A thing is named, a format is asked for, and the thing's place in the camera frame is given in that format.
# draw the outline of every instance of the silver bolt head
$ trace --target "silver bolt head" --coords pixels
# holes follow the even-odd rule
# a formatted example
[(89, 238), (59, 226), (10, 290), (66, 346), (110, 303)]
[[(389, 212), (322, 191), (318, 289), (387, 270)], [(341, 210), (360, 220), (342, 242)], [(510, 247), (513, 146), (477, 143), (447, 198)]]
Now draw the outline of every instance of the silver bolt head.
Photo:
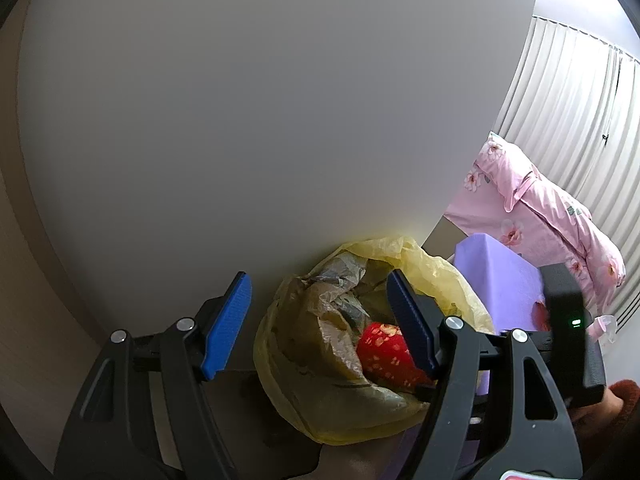
[(189, 330), (191, 330), (194, 326), (196, 326), (196, 322), (191, 319), (190, 317), (183, 317), (180, 321), (178, 321), (175, 324), (175, 327), (180, 331), (180, 332), (188, 332)]
[(122, 343), (127, 338), (127, 333), (124, 330), (116, 330), (111, 334), (112, 343)]
[(511, 336), (518, 342), (518, 343), (524, 343), (527, 339), (529, 339), (529, 336), (527, 335), (527, 333), (524, 330), (521, 330), (519, 328), (517, 328), (516, 330), (514, 330), (513, 332), (511, 332)]
[(444, 320), (444, 322), (452, 330), (460, 330), (465, 325), (464, 321), (456, 316), (449, 316)]

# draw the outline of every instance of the white curtain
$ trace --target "white curtain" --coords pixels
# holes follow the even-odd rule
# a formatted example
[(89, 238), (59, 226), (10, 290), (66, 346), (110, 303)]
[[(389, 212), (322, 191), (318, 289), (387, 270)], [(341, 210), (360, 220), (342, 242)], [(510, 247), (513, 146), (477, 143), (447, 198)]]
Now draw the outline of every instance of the white curtain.
[(533, 17), (494, 132), (590, 209), (625, 259), (613, 311), (640, 306), (640, 67), (621, 49)]

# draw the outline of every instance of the red packaging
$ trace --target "red packaging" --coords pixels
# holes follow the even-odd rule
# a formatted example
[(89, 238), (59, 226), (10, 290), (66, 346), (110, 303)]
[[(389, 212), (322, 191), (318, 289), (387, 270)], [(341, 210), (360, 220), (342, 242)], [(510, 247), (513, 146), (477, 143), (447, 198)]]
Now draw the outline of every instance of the red packaging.
[(371, 323), (358, 341), (356, 353), (365, 375), (375, 383), (406, 392), (412, 392), (418, 383), (433, 383), (415, 367), (402, 331), (395, 325)]
[(536, 330), (541, 330), (542, 332), (551, 331), (549, 311), (541, 301), (536, 301), (536, 303), (533, 304), (533, 308), (531, 309), (531, 320), (533, 321), (533, 326), (536, 327)]

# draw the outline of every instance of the yellow plastic bag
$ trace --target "yellow plastic bag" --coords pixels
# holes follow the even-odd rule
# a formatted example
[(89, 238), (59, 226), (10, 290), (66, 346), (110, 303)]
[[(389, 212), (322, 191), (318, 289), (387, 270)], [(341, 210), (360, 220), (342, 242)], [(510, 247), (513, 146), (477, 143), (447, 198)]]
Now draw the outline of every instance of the yellow plastic bag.
[(390, 436), (424, 418), (428, 404), (369, 381), (355, 351), (372, 320), (394, 322), (385, 289), (392, 269), (433, 296), (445, 315), (494, 331), (458, 270), (408, 237), (345, 244), (306, 276), (283, 280), (258, 327), (254, 363), (280, 415), (316, 442)]

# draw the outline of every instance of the crumpled plastic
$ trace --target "crumpled plastic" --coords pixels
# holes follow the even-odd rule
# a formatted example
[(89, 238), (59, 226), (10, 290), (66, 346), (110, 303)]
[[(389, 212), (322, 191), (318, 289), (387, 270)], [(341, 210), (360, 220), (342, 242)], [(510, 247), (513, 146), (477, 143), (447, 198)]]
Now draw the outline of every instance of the crumpled plastic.
[(427, 403), (369, 381), (355, 351), (369, 323), (396, 323), (386, 300), (393, 269), (417, 292), (433, 296), (446, 316), (494, 332), (458, 270), (409, 237), (345, 244), (307, 275), (284, 279), (258, 327), (254, 363), (276, 410), (316, 442), (354, 444), (424, 419)]

